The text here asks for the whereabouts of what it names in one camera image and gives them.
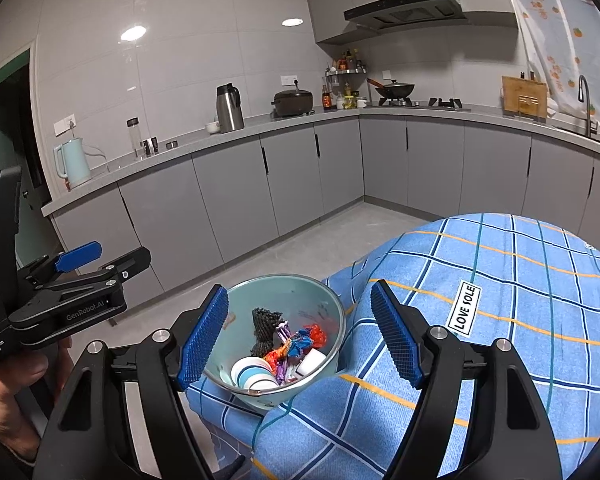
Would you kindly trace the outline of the person's left hand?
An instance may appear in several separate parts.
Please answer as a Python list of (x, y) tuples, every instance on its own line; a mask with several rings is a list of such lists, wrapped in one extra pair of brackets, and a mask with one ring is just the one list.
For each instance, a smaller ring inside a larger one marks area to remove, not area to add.
[(41, 439), (16, 401), (16, 394), (48, 376), (54, 400), (59, 398), (72, 368), (72, 339), (58, 342), (55, 366), (50, 373), (48, 357), (41, 351), (20, 354), (0, 365), (0, 442), (28, 463), (35, 461)]

